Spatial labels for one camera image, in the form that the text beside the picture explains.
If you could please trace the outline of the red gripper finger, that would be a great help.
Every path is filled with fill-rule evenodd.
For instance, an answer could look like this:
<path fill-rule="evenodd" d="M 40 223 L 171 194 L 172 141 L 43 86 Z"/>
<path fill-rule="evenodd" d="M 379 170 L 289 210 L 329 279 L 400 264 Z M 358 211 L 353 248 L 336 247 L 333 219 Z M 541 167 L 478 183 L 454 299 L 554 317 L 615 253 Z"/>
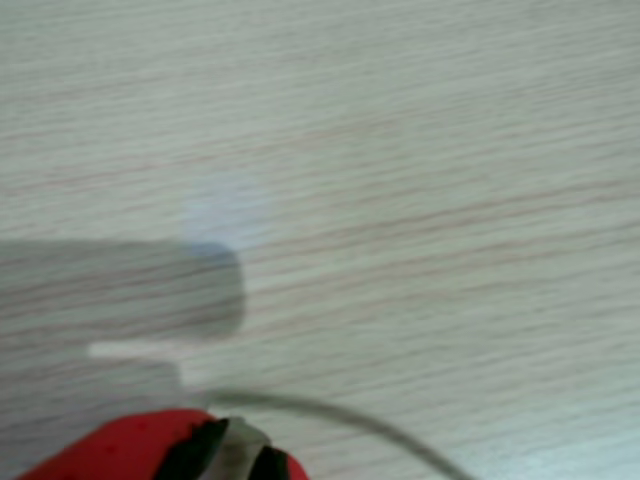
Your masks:
<path fill-rule="evenodd" d="M 109 421 L 21 479 L 306 479 L 290 453 L 240 417 L 172 408 Z"/>

